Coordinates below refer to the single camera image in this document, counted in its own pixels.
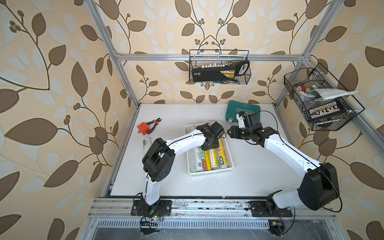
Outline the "white perforated plastic basket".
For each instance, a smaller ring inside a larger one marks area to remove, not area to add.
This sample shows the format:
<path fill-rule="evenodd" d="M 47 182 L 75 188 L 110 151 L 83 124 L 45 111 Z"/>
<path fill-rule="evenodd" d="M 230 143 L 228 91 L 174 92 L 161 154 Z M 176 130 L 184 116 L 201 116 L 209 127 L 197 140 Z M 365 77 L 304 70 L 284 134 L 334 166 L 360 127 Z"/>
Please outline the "white perforated plastic basket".
<path fill-rule="evenodd" d="M 235 165 L 225 138 L 219 139 L 219 147 L 203 151 L 201 147 L 187 151 L 188 173 L 190 176 L 221 173 L 232 170 Z"/>

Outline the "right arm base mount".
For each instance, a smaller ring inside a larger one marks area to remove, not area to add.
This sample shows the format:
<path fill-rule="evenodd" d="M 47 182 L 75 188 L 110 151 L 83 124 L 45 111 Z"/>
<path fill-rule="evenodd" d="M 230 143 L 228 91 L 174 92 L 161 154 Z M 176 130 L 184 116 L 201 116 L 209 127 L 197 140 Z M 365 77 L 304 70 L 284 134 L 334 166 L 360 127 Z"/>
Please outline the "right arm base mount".
<path fill-rule="evenodd" d="M 253 217 L 293 217 L 293 213 L 291 210 L 289 210 L 288 208 L 280 209 L 271 200 L 249 202 L 249 209 L 251 210 Z"/>

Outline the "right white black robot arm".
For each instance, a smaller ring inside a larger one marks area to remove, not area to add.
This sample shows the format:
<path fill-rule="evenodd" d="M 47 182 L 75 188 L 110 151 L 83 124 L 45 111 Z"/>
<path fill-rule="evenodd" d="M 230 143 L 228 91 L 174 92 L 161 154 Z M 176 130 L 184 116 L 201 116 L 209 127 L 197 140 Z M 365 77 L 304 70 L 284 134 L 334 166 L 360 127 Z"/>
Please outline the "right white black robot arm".
<path fill-rule="evenodd" d="M 227 131 L 230 138 L 259 145 L 274 153 L 302 180 L 297 189 L 270 194 L 269 201 L 274 207 L 285 209 L 305 206 L 317 211 L 330 202 L 341 199 L 337 170 L 332 164 L 322 164 L 305 155 L 284 140 L 277 129 L 264 128 L 256 113 L 239 112 L 236 118 L 238 125 L 231 126 Z"/>

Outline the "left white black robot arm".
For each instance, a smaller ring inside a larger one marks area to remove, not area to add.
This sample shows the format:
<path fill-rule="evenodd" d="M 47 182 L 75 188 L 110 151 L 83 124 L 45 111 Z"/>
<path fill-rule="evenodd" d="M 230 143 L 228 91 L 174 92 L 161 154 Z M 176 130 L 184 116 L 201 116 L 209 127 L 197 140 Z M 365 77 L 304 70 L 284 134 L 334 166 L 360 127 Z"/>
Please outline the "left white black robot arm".
<path fill-rule="evenodd" d="M 143 194 L 145 203 L 153 206 L 160 200 L 160 181 L 169 175 L 177 156 L 195 147 L 204 151 L 216 149 L 224 133 L 222 125 L 214 122 L 197 126 L 192 132 L 174 140 L 157 138 L 142 160 L 147 181 Z"/>

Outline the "yellow wrap roll group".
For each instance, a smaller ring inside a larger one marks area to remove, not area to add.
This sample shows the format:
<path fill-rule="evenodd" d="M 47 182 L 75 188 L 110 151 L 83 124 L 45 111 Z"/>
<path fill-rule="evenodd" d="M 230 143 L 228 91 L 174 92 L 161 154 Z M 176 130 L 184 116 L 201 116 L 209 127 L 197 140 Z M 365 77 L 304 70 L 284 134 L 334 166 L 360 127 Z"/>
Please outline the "yellow wrap roll group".
<path fill-rule="evenodd" d="M 208 150 L 208 153 L 209 153 L 209 160 L 210 160 L 210 164 L 211 164 L 211 169 L 216 170 L 219 167 L 216 150 L 214 150 L 214 149 Z"/>

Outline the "silver green wrap roll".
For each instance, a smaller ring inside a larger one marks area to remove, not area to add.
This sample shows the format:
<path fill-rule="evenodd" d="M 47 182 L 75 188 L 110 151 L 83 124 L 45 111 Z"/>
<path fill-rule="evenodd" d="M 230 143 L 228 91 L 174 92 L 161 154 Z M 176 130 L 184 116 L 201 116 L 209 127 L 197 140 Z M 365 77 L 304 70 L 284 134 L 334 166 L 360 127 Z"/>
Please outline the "silver green wrap roll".
<path fill-rule="evenodd" d="M 195 157 L 196 157 L 196 160 L 195 160 L 196 170 L 195 170 L 195 172 L 196 173 L 204 171 L 201 153 L 202 153 L 201 147 L 196 147 L 195 148 Z"/>

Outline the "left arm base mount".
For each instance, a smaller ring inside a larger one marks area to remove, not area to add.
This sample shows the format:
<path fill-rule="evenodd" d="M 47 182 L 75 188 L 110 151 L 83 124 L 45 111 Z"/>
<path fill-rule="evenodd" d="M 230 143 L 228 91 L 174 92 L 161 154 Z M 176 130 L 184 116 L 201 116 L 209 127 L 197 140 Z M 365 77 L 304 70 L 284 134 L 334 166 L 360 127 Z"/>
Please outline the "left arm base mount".
<path fill-rule="evenodd" d="M 144 200 L 135 200 L 131 210 L 131 215 L 138 217 L 163 217 L 169 216 L 171 214 L 171 210 L 171 200 L 159 200 L 152 206 L 148 205 Z"/>

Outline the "yellow wrap roll with salmon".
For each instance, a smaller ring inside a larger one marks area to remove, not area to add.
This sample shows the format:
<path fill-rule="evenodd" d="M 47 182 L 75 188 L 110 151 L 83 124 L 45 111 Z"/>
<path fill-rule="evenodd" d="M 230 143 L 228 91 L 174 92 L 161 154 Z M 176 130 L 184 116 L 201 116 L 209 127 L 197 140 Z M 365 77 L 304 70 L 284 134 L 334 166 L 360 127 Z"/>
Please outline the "yellow wrap roll with salmon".
<path fill-rule="evenodd" d="M 227 165 L 226 157 L 224 154 L 224 148 L 223 148 L 221 139 L 219 139 L 219 147 L 217 148 L 217 153 L 218 153 L 218 161 L 220 163 L 221 169 L 226 169 L 228 165 Z"/>

